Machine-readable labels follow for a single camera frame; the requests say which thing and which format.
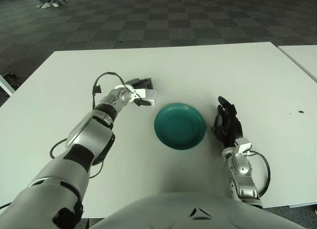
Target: checkered carpet floor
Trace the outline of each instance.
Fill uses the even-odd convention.
[[[317,44],[317,0],[67,0],[45,10],[36,4],[0,1],[0,74],[24,81],[62,50]]]

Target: white table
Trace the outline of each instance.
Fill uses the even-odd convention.
[[[280,46],[278,48],[317,82],[317,45]]]
[[[107,217],[163,192],[223,196],[222,147],[209,128],[219,95],[235,104],[244,136],[269,161],[272,180],[264,206],[317,201],[317,85],[273,44],[248,43],[53,53],[0,108],[0,204],[50,161],[51,146],[91,109],[92,85],[106,71],[126,81],[151,77],[158,98],[153,107],[131,103],[118,115],[116,141],[88,186],[84,217]],[[105,77],[100,84],[97,101],[119,81]],[[206,121],[204,140],[190,150],[172,150],[155,135],[156,114],[174,102],[190,104]],[[250,161],[260,188],[264,164],[258,157]]]

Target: green plate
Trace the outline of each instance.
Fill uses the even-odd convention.
[[[166,146],[187,150],[201,142],[206,125],[201,114],[193,107],[187,104],[170,104],[157,114],[154,130]]]

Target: wire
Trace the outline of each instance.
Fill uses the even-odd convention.
[[[11,203],[7,203],[7,204],[2,205],[2,206],[0,207],[0,210],[1,210],[2,208],[5,208],[5,207],[9,206],[10,204],[11,204]]]
[[[53,156],[53,150],[56,148],[56,146],[58,146],[59,144],[63,143],[63,142],[66,141],[66,140],[67,140],[67,138],[62,139],[61,141],[59,141],[59,142],[57,142],[55,145],[53,145],[53,147],[52,147],[51,150],[50,150],[50,157],[51,157],[52,159],[55,158],[55,156]]]
[[[262,196],[266,193],[266,191],[267,191],[267,189],[268,189],[268,186],[269,186],[269,183],[270,183],[270,181],[271,181],[271,169],[269,168],[269,164],[268,164],[268,162],[267,162],[267,159],[264,157],[264,155],[262,155],[261,153],[256,152],[256,151],[250,151],[250,152],[252,152],[252,153],[254,153],[254,154],[249,155],[249,156],[259,155],[259,156],[262,158],[262,160],[264,161],[265,165],[266,165],[267,179],[266,179],[266,183],[265,183],[264,188],[263,188],[263,189],[261,190],[261,192],[259,193],[259,196],[262,197]]]
[[[93,109],[94,109],[95,106],[96,106],[96,103],[95,103],[95,95],[96,95],[95,89],[96,89],[96,87],[97,87],[98,80],[99,80],[101,77],[103,77],[104,75],[107,75],[107,74],[108,74],[108,75],[117,76],[117,77],[120,79],[122,85],[126,88],[126,90],[128,90],[131,94],[136,94],[136,95],[138,95],[138,97],[141,99],[141,96],[140,96],[138,93],[133,93],[133,92],[125,85],[124,80],[120,77],[120,75],[118,75],[118,74],[115,73],[115,72],[105,72],[105,73],[101,74],[101,75],[95,80],[94,85],[93,85]]]
[[[103,166],[104,166],[104,162],[102,161],[100,170],[99,170],[94,176],[91,176],[91,177],[89,177],[89,178],[94,178],[94,177],[96,177],[97,175],[99,175],[99,173],[100,173],[101,170],[103,169]]]

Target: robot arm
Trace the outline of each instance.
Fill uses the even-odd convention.
[[[224,144],[222,157],[230,178],[230,192],[233,199],[263,208],[258,190],[252,179],[252,166],[247,159],[252,145],[243,137],[241,123],[236,109],[225,98],[218,98],[218,115],[211,128],[216,138]]]
[[[105,159],[115,136],[113,122],[131,101],[152,105],[156,91],[151,79],[115,87],[71,131],[66,150],[51,160],[0,215],[2,229],[69,229],[83,213],[90,168]]]

